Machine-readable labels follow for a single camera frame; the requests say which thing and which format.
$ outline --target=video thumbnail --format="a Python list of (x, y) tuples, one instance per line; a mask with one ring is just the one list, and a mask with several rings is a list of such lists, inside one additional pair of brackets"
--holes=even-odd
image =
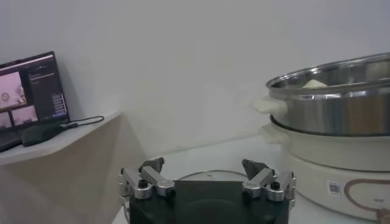
[(0, 113), (0, 129), (12, 127), (8, 113)]
[(0, 110), (26, 103), (19, 72), (0, 76)]
[(13, 110), (12, 117), (15, 125), (28, 124), (38, 120), (34, 106)]

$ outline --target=pot handle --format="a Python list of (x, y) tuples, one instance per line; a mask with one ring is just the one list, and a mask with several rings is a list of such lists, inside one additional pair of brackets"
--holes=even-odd
[(284, 115), (287, 113), (287, 104), (284, 101), (269, 96), (258, 99), (254, 107), (261, 114)]
[(289, 142), (289, 136), (277, 130), (272, 124), (264, 125), (260, 128), (259, 134), (262, 135), (266, 143), (285, 145)]

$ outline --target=laptop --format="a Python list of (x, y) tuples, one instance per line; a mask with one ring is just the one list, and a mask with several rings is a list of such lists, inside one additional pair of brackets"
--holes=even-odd
[(67, 122), (54, 52), (0, 65), (0, 152), (20, 145), (27, 127)]

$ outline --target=laptop screen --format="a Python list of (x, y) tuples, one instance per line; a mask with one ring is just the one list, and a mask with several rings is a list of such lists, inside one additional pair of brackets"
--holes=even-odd
[(0, 65), (0, 130), (68, 121), (53, 52)]

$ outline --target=sticker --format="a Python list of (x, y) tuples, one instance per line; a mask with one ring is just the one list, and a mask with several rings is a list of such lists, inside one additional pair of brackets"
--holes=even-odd
[(341, 196), (340, 184), (337, 181), (328, 181), (327, 186), (330, 195)]

